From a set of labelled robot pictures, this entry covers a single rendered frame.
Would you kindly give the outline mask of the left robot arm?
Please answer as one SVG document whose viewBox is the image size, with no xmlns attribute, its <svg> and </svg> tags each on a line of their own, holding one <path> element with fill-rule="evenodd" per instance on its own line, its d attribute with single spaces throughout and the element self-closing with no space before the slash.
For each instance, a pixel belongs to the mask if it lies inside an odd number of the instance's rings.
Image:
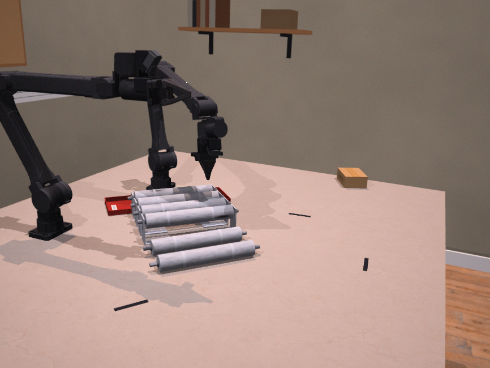
<svg viewBox="0 0 490 368">
<path fill-rule="evenodd" d="M 197 139 L 197 152 L 208 153 L 212 157 L 220 155 L 222 149 L 220 138 L 227 134 L 227 125 L 223 117 L 217 116 L 218 109 L 214 100 L 191 87 L 175 73 L 175 67 L 166 61 L 160 61 L 155 72 L 148 76 L 170 78 L 191 91 L 191 97 L 182 101 L 192 113 L 192 120 L 206 119 L 197 123 L 198 136 L 206 136 L 204 139 Z M 167 142 L 162 106 L 160 104 L 148 106 L 148 111 L 152 133 L 152 147 L 148 149 L 148 164 L 153 177 L 151 185 L 147 186 L 146 190 L 173 188 L 175 182 L 171 182 L 169 170 L 177 167 L 177 156 L 174 146 L 170 146 Z M 158 152 L 162 149 L 166 149 L 166 152 Z"/>
</svg>

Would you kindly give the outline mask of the red scrap tray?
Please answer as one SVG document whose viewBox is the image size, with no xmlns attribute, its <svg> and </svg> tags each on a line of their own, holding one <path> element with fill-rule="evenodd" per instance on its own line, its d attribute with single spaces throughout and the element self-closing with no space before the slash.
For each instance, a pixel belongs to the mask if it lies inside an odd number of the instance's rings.
<svg viewBox="0 0 490 368">
<path fill-rule="evenodd" d="M 225 194 L 219 187 L 215 187 L 224 197 L 231 202 L 231 198 Z M 128 196 L 114 196 L 105 198 L 106 209 L 109 216 L 131 214 L 131 200 Z"/>
</svg>

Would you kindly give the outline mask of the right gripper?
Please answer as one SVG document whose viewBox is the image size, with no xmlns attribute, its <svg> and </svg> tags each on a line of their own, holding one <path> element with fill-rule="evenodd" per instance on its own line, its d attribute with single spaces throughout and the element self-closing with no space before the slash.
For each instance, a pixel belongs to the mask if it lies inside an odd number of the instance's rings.
<svg viewBox="0 0 490 368">
<path fill-rule="evenodd" d="M 175 98 L 173 88 L 184 92 L 184 95 Z M 170 78 L 147 80 L 147 92 L 135 92 L 134 90 L 134 94 L 139 101 L 147 101 L 148 106 L 171 105 L 191 97 L 190 90 Z"/>
</svg>

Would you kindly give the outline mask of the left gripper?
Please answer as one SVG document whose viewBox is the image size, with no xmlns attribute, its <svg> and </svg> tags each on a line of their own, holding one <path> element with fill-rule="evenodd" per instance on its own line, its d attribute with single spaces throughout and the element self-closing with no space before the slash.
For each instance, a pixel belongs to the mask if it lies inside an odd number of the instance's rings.
<svg viewBox="0 0 490 368">
<path fill-rule="evenodd" d="M 191 156 L 195 158 L 195 161 L 199 161 L 207 180 L 210 179 L 212 169 L 216 163 L 218 156 L 209 156 L 208 153 L 191 152 Z M 214 159 L 213 159 L 214 158 Z M 202 163 L 203 162 L 203 163 Z"/>
</svg>

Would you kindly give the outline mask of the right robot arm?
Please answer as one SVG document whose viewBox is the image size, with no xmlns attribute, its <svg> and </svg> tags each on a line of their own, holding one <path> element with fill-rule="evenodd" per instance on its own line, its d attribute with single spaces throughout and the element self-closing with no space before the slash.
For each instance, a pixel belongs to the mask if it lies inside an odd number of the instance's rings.
<svg viewBox="0 0 490 368">
<path fill-rule="evenodd" d="M 59 208 L 71 202 L 72 190 L 60 175 L 55 176 L 48 168 L 15 105 L 13 95 L 17 91 L 25 91 L 138 101 L 134 90 L 147 92 L 147 80 L 164 78 L 148 76 L 155 72 L 161 58 L 156 50 L 115 53 L 113 76 L 0 71 L 0 122 L 28 173 L 31 181 L 28 188 L 37 209 L 37 228 L 28 232 L 29 237 L 49 241 L 72 229 L 72 223 L 63 221 Z M 47 183 L 50 185 L 45 186 Z"/>
</svg>

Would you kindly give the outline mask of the brown cardboard box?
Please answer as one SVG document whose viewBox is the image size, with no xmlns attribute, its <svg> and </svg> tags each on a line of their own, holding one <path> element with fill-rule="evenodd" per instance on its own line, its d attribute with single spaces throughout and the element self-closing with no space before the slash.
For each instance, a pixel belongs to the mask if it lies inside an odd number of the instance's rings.
<svg viewBox="0 0 490 368">
<path fill-rule="evenodd" d="M 367 188 L 368 177 L 359 168 L 338 168 L 337 179 L 344 188 Z"/>
</svg>

